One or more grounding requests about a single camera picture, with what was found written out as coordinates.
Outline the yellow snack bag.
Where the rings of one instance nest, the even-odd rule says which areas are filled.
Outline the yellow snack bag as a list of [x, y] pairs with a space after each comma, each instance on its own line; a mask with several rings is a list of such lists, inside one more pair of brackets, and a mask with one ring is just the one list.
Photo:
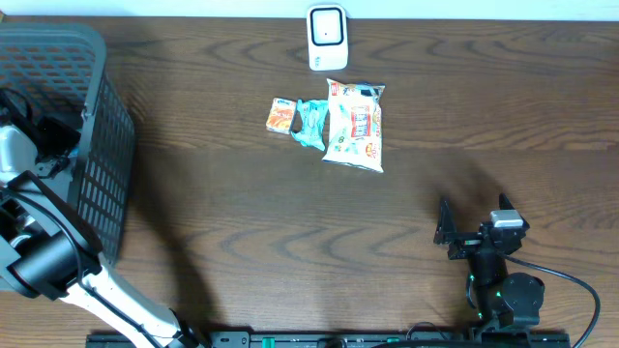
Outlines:
[[383, 173], [382, 108], [384, 84], [327, 79], [329, 134], [325, 162]]

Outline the teal packet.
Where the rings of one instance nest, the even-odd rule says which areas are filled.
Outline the teal packet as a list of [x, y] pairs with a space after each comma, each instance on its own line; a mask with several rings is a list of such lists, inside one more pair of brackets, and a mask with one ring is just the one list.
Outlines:
[[297, 101], [296, 110], [302, 122], [301, 129], [293, 131], [291, 136], [304, 147], [313, 147], [320, 151], [326, 149], [323, 141], [329, 105], [326, 100]]

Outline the orange tissue pack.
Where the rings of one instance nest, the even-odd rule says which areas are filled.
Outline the orange tissue pack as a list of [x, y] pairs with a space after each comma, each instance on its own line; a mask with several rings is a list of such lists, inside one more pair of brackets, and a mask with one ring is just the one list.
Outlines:
[[297, 103], [281, 98], [274, 98], [265, 127], [267, 131], [290, 134], [293, 126]]

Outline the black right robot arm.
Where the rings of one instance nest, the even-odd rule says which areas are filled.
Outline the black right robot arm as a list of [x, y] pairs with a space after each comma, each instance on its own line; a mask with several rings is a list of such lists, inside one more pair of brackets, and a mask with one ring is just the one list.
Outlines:
[[433, 242], [448, 247], [448, 258], [468, 263], [466, 296], [486, 329], [528, 329], [540, 323], [545, 285], [526, 273], [509, 273], [506, 259], [522, 247], [530, 225], [500, 194], [499, 208], [476, 232], [459, 232], [449, 203], [440, 203]]

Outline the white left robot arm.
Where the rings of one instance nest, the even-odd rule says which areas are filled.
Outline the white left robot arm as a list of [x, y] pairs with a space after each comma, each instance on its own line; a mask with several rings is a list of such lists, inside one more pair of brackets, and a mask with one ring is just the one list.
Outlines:
[[441, 347], [448, 336], [418, 328], [403, 335], [290, 337], [241, 331], [201, 333], [114, 271], [93, 228], [35, 173], [39, 140], [20, 116], [1, 124], [1, 277], [27, 298], [84, 309], [116, 330], [89, 347]]

